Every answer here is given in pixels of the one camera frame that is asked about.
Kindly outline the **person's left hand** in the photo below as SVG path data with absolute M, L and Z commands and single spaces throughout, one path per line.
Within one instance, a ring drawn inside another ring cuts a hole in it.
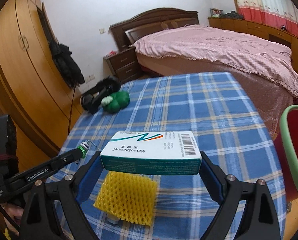
M 9 203 L 3 203 L 1 204 L 1 206 L 7 212 L 7 214 L 12 218 L 12 220 L 17 225 L 20 225 L 24 209 Z

